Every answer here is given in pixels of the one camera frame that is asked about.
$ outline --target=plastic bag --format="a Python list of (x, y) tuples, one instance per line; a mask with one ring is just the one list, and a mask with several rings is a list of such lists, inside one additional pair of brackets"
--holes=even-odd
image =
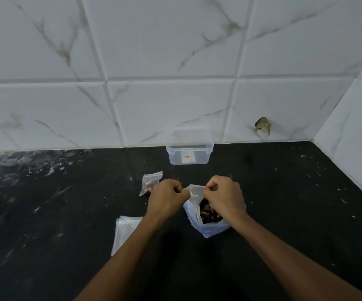
[(114, 236), (113, 249), (111, 256), (127, 241), (130, 235), (138, 227), (142, 217), (120, 216), (116, 222), (116, 235)]
[(228, 229), (230, 225), (225, 219), (222, 219), (218, 223), (203, 224), (199, 204), (204, 199), (202, 190), (205, 186), (189, 185), (186, 189), (189, 190), (191, 197), (184, 203), (184, 210), (187, 213), (187, 217), (191, 222), (192, 227), (203, 234), (205, 238), (210, 238), (215, 234), (221, 233)]
[(158, 181), (163, 177), (163, 171), (144, 174), (142, 177), (142, 189), (139, 192), (139, 196), (152, 192), (153, 186), (158, 184)]

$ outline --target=wall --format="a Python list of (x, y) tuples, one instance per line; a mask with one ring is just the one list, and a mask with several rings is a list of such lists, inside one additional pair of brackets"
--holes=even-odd
[(0, 0), (0, 150), (312, 139), (361, 68), (362, 0)]
[(362, 189), (362, 71), (315, 136), (315, 143)]

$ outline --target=clear plastic container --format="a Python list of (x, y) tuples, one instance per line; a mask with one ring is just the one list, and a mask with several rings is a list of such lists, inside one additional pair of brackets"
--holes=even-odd
[(173, 165), (207, 164), (213, 151), (208, 129), (175, 129), (166, 135), (166, 147)]

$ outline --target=white label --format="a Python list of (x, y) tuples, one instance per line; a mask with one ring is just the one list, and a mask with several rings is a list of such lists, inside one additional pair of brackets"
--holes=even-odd
[(181, 151), (181, 160), (183, 164), (195, 163), (195, 153), (193, 151)]

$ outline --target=left hand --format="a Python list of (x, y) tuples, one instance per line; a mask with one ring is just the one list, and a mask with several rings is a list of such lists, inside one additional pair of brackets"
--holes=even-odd
[(167, 221), (189, 199), (187, 189), (175, 179), (165, 179), (153, 187), (145, 217)]

